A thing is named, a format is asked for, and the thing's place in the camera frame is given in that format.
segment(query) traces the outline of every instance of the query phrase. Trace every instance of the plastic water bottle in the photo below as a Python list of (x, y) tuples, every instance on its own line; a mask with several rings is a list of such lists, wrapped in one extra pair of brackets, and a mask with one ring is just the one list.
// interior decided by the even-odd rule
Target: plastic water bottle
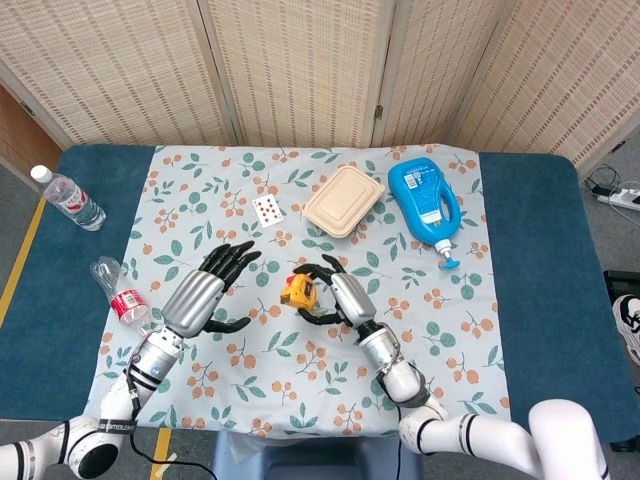
[(111, 257), (100, 257), (90, 266), (91, 275), (100, 284), (107, 295), (109, 304), (118, 315), (120, 323), (126, 327), (140, 330), (149, 327), (151, 318), (149, 307), (144, 303), (137, 290), (132, 288), (122, 275), (118, 261)]
[(75, 223), (92, 232), (102, 228), (107, 218), (104, 210), (73, 180), (51, 172), (44, 165), (33, 167), (31, 177), (42, 185), (44, 198)]

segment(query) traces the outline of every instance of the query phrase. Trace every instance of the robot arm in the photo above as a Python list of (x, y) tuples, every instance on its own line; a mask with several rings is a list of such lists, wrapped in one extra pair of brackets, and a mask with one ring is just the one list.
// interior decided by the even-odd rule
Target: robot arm
[(67, 464), (78, 478), (96, 478), (116, 460), (136, 417), (176, 362), (182, 342), (200, 332), (236, 332), (249, 323), (212, 320), (216, 306), (242, 270), (260, 256), (253, 242), (213, 250), (185, 277), (162, 310), (165, 326), (145, 336), (129, 364), (100, 403), (100, 419), (79, 416), (32, 440), (0, 447), (0, 478), (40, 480), (54, 464)]
[(319, 278), (331, 288), (336, 312), (320, 317), (300, 309), (314, 325), (341, 323), (358, 332), (358, 345), (375, 366), (377, 380), (398, 407), (415, 408), (400, 421), (402, 443), (418, 454), (457, 452), (509, 465), (545, 480), (608, 479), (609, 473), (587, 411), (566, 400), (548, 400), (529, 414), (530, 435), (521, 426), (488, 416), (449, 418), (430, 396), (424, 376), (406, 361), (400, 344), (384, 323), (358, 280), (329, 255), (333, 267), (305, 264), (294, 270)]

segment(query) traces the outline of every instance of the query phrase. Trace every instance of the blue pump bottle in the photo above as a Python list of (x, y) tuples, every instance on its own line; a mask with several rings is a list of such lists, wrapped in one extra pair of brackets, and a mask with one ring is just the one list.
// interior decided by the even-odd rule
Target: blue pump bottle
[(451, 256), (449, 240), (460, 226), (460, 205), (438, 166), (426, 157), (400, 163), (389, 171), (389, 188), (412, 235), (444, 256), (440, 268), (460, 265)]

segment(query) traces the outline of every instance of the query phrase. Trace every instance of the floor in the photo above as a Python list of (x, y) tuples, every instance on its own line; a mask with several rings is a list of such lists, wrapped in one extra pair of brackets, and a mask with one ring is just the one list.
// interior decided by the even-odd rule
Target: floor
[[(640, 180), (640, 134), (610, 155), (607, 158), (607, 163), (618, 170), (623, 181)], [(583, 198), (603, 270), (640, 271), (640, 250), (637, 248), (636, 242), (630, 240), (638, 238), (640, 227), (616, 214), (609, 206), (595, 201), (584, 188)], [(3, 246), (0, 254), (0, 291), (7, 281), (37, 202), (38, 195), (34, 191), (0, 167), (0, 205), (4, 207), (0, 209), (0, 225), (3, 227), (0, 229), (0, 245)], [(640, 222), (640, 212), (625, 211), (625, 213)], [(630, 361), (629, 365), (635, 385), (640, 385), (640, 368)], [(48, 422), (0, 421), (0, 445), (33, 438), (46, 432), (51, 426), (53, 424)], [(156, 430), (139, 429), (136, 433), (138, 448), (153, 454), (156, 436)], [(178, 455), (178, 460), (199, 461), (208, 464), (212, 446), (213, 439), (210, 433), (174, 431), (171, 436), (169, 454), (175, 452)], [(639, 453), (614, 453), (607, 447), (605, 456), (614, 480), (638, 478)], [(425, 457), (423, 463), (425, 479), (525, 480), (530, 478), (509, 467), (455, 454)], [(121, 450), (116, 465), (102, 478), (105, 480), (140, 480), (148, 478), (149, 475), (149, 464), (144, 459), (137, 457), (128, 446), (125, 446)], [(45, 476), (45, 480), (71, 480), (73, 478), (75, 477), (64, 466), (52, 467)], [(197, 469), (172, 466), (165, 472), (163, 478), (167, 480), (184, 478), (204, 480), (208, 476)]]

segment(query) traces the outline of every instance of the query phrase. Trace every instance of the food container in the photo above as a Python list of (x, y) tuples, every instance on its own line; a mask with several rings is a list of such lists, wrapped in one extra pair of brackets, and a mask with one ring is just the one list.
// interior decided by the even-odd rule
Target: food container
[(373, 207), (384, 185), (352, 166), (343, 166), (311, 197), (302, 214), (329, 235), (343, 238)]

